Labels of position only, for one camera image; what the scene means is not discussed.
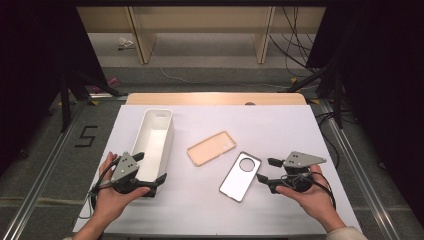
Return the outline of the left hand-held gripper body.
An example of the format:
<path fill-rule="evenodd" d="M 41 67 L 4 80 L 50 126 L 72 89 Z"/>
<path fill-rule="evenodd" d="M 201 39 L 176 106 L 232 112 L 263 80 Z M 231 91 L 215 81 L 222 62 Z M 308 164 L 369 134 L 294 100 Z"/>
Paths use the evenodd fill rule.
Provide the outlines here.
<path fill-rule="evenodd" d="M 132 156 L 130 153 L 124 152 L 118 158 L 118 163 L 110 179 L 112 188 L 121 194 L 128 194 L 142 187 L 142 182 L 136 178 L 139 161 L 134 162 Z"/>

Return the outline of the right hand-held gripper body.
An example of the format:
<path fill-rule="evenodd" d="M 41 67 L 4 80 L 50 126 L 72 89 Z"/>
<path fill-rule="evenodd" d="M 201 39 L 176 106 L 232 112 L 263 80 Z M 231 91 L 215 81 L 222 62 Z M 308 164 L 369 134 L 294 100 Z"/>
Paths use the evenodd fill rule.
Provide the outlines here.
<path fill-rule="evenodd" d="M 322 157 L 292 151 L 283 161 L 286 174 L 282 176 L 282 183 L 296 192 L 305 192 L 312 187 L 313 173 L 310 167 L 326 162 Z"/>

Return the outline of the white plastic storage bin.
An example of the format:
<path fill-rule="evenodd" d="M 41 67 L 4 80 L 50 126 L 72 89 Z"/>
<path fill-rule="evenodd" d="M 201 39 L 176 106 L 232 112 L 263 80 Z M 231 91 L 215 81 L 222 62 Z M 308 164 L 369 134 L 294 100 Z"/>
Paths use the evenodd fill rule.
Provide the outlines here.
<path fill-rule="evenodd" d="M 167 171 L 174 135 L 173 114 L 168 109 L 148 109 L 143 117 L 132 154 L 144 153 L 138 161 L 139 181 L 154 182 Z"/>

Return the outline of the peach phone case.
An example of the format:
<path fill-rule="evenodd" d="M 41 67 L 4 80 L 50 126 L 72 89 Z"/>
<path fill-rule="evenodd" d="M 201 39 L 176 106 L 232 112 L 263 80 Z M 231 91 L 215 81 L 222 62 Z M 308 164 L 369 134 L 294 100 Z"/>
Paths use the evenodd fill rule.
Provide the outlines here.
<path fill-rule="evenodd" d="M 189 147 L 187 154 L 195 166 L 202 166 L 235 147 L 235 140 L 221 131 Z"/>

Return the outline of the person's left hand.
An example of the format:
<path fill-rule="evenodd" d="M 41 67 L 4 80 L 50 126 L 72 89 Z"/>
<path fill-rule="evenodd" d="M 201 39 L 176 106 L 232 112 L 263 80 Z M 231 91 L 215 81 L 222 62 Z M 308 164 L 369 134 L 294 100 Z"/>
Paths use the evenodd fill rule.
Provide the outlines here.
<path fill-rule="evenodd" d="M 88 221 L 88 224 L 97 229 L 104 230 L 122 214 L 129 203 L 144 196 L 149 191 L 150 189 L 148 187 L 141 187 L 131 193 L 121 194 L 113 188 L 101 189 L 97 195 L 94 214 Z"/>

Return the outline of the person's right hand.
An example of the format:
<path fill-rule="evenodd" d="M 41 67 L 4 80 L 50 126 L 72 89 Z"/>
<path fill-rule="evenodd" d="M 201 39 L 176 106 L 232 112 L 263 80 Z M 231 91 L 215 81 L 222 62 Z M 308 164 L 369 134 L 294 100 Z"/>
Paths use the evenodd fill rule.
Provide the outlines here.
<path fill-rule="evenodd" d="M 327 233 L 346 226 L 334 208 L 330 195 L 321 187 L 314 185 L 308 191 L 299 193 L 290 188 L 278 186 L 276 191 L 295 200 L 309 216 L 322 225 Z"/>

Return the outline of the white table board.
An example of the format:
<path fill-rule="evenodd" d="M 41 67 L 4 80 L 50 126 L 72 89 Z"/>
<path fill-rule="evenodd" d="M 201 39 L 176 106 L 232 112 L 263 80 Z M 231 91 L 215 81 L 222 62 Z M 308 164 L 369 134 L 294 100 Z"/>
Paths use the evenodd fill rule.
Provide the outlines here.
<path fill-rule="evenodd" d="M 325 159 L 337 211 L 349 226 L 358 221 L 307 105 L 174 106 L 174 136 L 167 179 L 153 198 L 140 198 L 109 225 L 107 233 L 142 237 L 293 237 L 321 235 L 321 225 L 295 201 L 253 181 L 242 201 L 219 190 L 240 152 L 261 160 L 284 159 L 299 151 Z M 192 145 L 227 132 L 236 146 L 197 167 L 187 154 Z"/>

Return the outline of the black metal stand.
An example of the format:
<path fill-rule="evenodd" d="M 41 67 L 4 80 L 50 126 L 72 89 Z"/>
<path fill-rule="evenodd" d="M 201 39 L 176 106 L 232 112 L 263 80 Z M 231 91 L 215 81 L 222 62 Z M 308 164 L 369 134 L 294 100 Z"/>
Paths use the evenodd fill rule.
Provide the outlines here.
<path fill-rule="evenodd" d="M 339 128 L 342 128 L 341 122 L 341 99 L 342 99 L 342 74 L 341 70 L 337 66 L 327 64 L 321 70 L 313 73 L 312 75 L 305 78 L 300 83 L 296 83 L 286 90 L 287 93 L 294 93 L 306 85 L 320 79 L 317 90 L 315 93 L 319 98 L 327 98 L 330 94 L 333 94 L 333 110 L 336 124 Z"/>
<path fill-rule="evenodd" d="M 65 132 L 71 124 L 71 104 L 69 93 L 72 93 L 78 101 L 87 101 L 90 94 L 87 85 L 98 87 L 113 97 L 124 97 L 127 93 L 113 89 L 107 84 L 105 78 L 96 79 L 80 71 L 68 71 L 63 74 L 60 81 L 60 96 L 62 108 L 62 132 Z"/>

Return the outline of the pink object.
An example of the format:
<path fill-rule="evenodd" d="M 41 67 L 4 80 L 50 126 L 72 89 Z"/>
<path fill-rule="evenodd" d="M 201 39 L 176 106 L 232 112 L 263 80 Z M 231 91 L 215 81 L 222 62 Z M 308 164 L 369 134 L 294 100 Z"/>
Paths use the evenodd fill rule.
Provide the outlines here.
<path fill-rule="evenodd" d="M 117 87 L 117 86 L 119 86 L 120 85 L 120 80 L 118 79 L 118 78 L 116 78 L 116 77 L 112 77 L 111 79 L 109 79 L 108 81 L 107 81 L 107 85 L 109 86 L 109 87 Z M 103 93 L 104 92 L 104 90 L 103 89 L 101 89 L 100 87 L 98 87 L 98 86 L 93 86 L 92 87 L 92 92 L 94 93 L 94 94 L 99 94 L 99 93 Z"/>

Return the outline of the white crumpled paper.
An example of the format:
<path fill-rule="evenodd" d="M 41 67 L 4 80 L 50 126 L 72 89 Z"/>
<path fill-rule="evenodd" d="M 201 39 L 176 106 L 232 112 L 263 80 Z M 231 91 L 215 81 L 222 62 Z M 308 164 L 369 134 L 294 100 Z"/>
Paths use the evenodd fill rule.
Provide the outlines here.
<path fill-rule="evenodd" d="M 120 37 L 118 39 L 118 49 L 119 50 L 127 50 L 127 49 L 134 49 L 135 45 L 131 40 L 127 40 L 124 37 Z"/>

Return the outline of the dark curtain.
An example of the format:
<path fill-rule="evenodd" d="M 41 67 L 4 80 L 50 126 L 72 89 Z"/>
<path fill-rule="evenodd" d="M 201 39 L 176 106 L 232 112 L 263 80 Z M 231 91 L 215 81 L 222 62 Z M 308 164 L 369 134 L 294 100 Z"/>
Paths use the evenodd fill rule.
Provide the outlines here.
<path fill-rule="evenodd" d="M 343 86 L 398 190 L 424 227 L 424 0 L 319 0 L 311 59 L 343 41 Z"/>
<path fill-rule="evenodd" d="M 81 97 L 106 78 L 77 8 L 55 0 L 0 0 L 0 176 L 17 159 L 61 79 Z"/>

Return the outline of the beige wooden shelf unit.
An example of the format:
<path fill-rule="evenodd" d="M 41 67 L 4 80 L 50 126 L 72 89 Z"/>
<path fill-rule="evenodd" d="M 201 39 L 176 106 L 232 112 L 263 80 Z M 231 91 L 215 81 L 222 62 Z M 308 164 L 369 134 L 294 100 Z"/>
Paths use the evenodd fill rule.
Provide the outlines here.
<path fill-rule="evenodd" d="M 79 7 L 89 33 L 130 33 L 139 62 L 152 56 L 159 33 L 246 33 L 252 36 L 256 59 L 265 62 L 272 33 L 315 34 L 323 7 Z"/>

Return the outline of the metal floor rail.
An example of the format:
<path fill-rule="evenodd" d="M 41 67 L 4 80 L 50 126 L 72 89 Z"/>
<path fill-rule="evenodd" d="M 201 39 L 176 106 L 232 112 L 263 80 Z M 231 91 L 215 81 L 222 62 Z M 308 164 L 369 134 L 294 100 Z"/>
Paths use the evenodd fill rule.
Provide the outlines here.
<path fill-rule="evenodd" d="M 384 239 L 400 240 L 400 235 L 395 228 L 389 212 L 385 209 L 376 190 L 372 186 L 371 181 L 366 176 L 366 172 L 353 150 L 344 130 L 339 127 L 339 124 L 335 120 L 330 121 L 330 127 Z"/>
<path fill-rule="evenodd" d="M 55 145 L 46 158 L 42 168 L 40 169 L 37 177 L 35 178 L 29 192 L 21 201 L 21 204 L 12 218 L 5 234 L 1 237 L 1 240 L 19 240 L 25 226 L 27 225 L 35 206 L 44 191 L 48 180 L 50 179 L 60 157 L 62 156 L 65 144 L 67 143 L 74 125 L 81 115 L 85 102 L 77 102 L 74 110 L 71 113 L 71 119 L 65 129 L 58 135 Z"/>

